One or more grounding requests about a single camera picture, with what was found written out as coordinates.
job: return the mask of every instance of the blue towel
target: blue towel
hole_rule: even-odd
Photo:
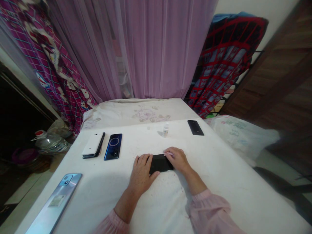
[[[247,12],[240,12],[238,14],[216,14],[214,15],[213,19],[212,19],[212,23],[216,23],[216,22],[219,22],[225,18],[236,18],[236,17],[255,17],[254,15],[252,14],[249,14]]]

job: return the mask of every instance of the pink blouse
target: pink blouse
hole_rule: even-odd
[[[223,197],[212,194],[209,189],[192,196],[190,219],[198,234],[246,234],[231,219],[230,204]],[[94,233],[128,233],[125,223],[114,210],[98,225]]]

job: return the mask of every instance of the hand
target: hand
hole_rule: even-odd
[[[185,175],[192,170],[183,150],[176,147],[170,147],[164,151],[164,155],[167,157],[169,162],[171,162],[174,168],[182,174]]]
[[[128,189],[138,197],[150,188],[154,180],[160,174],[159,171],[156,171],[150,176],[152,159],[152,154],[142,154],[140,157],[137,156],[134,160]]]

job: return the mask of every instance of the white wall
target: white wall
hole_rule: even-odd
[[[38,89],[32,84],[32,82],[26,77],[26,75],[19,69],[16,63],[9,57],[9,55],[3,50],[0,46],[0,61],[20,80],[20,82],[25,85],[29,91],[33,93],[33,95],[45,105],[58,119],[60,116],[53,109],[50,103],[46,100],[46,98],[38,91]]]
[[[298,2],[299,0],[219,0],[215,14],[237,14],[245,11],[267,19],[269,21],[267,31],[257,48],[257,50],[263,50]],[[253,61],[258,55],[259,53],[254,54]]]

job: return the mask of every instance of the black smartphone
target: black smartphone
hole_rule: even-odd
[[[101,152],[101,148],[102,148],[104,137],[105,137],[105,133],[102,134],[100,143],[98,145],[98,148],[97,148],[97,151],[95,152],[95,154],[85,154],[85,155],[82,156],[82,158],[83,159],[87,159],[87,158],[95,158],[95,157],[97,157],[100,154],[100,152]]]
[[[173,165],[169,160],[164,156],[164,154],[153,155],[152,164],[150,166],[149,173],[153,174],[155,171],[165,172],[172,171]]]
[[[123,135],[121,133],[113,134],[110,136],[110,140],[108,142],[107,150],[104,157],[105,161],[119,158],[122,137]]]
[[[204,136],[201,127],[196,120],[188,120],[189,128],[191,129],[193,135]]]

